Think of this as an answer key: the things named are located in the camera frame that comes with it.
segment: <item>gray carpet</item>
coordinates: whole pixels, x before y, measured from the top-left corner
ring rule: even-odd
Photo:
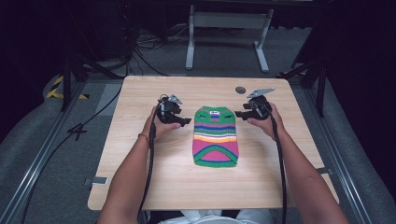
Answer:
[[[252,42],[256,31],[242,31],[232,35],[219,30],[203,30],[197,33],[195,61],[191,71],[184,69],[188,42],[180,39],[168,43],[160,49],[142,51],[144,58],[158,71],[166,74],[187,77],[275,77],[277,73],[289,71],[309,29],[271,29],[264,44],[264,54],[270,72],[261,72]],[[155,75],[138,57],[130,62],[129,75]],[[113,72],[125,75],[125,67]],[[290,79],[290,83],[299,78]],[[43,94],[48,92],[52,81]],[[56,142],[60,143],[67,131],[85,122],[117,93],[118,81],[110,80],[101,74],[92,74],[83,89],[89,94],[88,100],[77,100],[60,131]],[[309,105],[306,92],[299,85],[292,85],[294,95],[302,109],[304,118],[327,168],[335,170],[330,157],[325,136],[321,133],[316,111]],[[62,99],[49,98],[32,111],[8,135],[0,145],[0,211],[5,211],[13,193],[21,183],[23,174],[33,161],[50,132],[52,124],[60,114]],[[90,186],[86,180],[95,175],[98,162],[106,141],[106,135],[114,112],[115,103],[84,126],[78,141],[72,136],[56,151],[40,176],[25,223],[94,223],[98,212],[87,207]],[[324,101],[324,121],[350,172],[372,223],[394,223],[396,209],[381,179],[376,174],[364,150],[347,122],[345,114],[327,83]],[[340,204],[351,223],[359,223],[339,176],[331,175],[332,182],[340,198]],[[11,223],[20,223],[22,210]],[[288,210],[288,223],[302,223],[296,209]],[[280,209],[272,211],[280,223]]]

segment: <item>person's arm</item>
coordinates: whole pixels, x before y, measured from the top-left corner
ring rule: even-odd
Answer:
[[[291,195],[304,223],[348,223],[347,217],[332,196],[323,177],[285,130],[276,106],[271,104],[271,107],[272,114],[276,119]],[[248,119],[247,122],[261,128],[275,140],[270,118],[266,120]]]
[[[142,134],[149,136],[149,128],[154,114],[147,118]],[[180,127],[179,123],[162,124],[155,118],[156,140],[164,133]],[[105,205],[97,221],[101,223],[137,223],[137,216],[147,180],[147,160],[149,142],[139,136],[111,181]]]

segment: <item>left hand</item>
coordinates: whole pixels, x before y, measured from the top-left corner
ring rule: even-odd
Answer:
[[[142,134],[145,134],[148,137],[149,137],[149,129],[151,126],[152,116],[154,116],[154,114],[155,114],[155,108],[156,108],[156,106],[154,106],[152,108],[151,114],[146,119],[145,127],[143,128],[143,131],[142,131]],[[157,118],[157,116],[154,119],[154,123],[155,123],[155,127],[156,127],[155,139],[161,139],[161,137],[165,133],[181,127],[181,125],[179,123],[164,124]]]

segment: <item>forearm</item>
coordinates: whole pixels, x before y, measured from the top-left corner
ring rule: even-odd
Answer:
[[[279,139],[290,191],[304,223],[346,223],[326,182],[289,134],[284,131]]]
[[[98,223],[133,223],[147,179],[149,143],[139,137],[114,174]]]

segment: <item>person's hand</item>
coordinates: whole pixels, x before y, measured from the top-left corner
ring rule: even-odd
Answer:
[[[274,119],[276,121],[277,132],[278,133],[285,132],[286,130],[285,130],[285,127],[283,126],[282,118],[280,117],[279,113],[277,112],[276,106],[272,103],[270,103],[270,105],[272,108],[272,115],[274,116]],[[275,135],[274,135],[273,123],[271,121],[271,117],[268,117],[265,120],[247,119],[247,122],[254,126],[261,128],[266,134],[268,134],[275,141]]]
[[[156,108],[155,106],[152,108],[151,114],[146,119],[145,127],[143,128],[142,131],[142,134],[144,134],[147,137],[149,137],[149,129],[151,126],[152,117],[155,114],[155,108]],[[174,129],[178,129],[181,126],[179,123],[164,124],[157,118],[157,116],[154,119],[154,123],[156,127],[155,139],[160,139],[166,132]]]

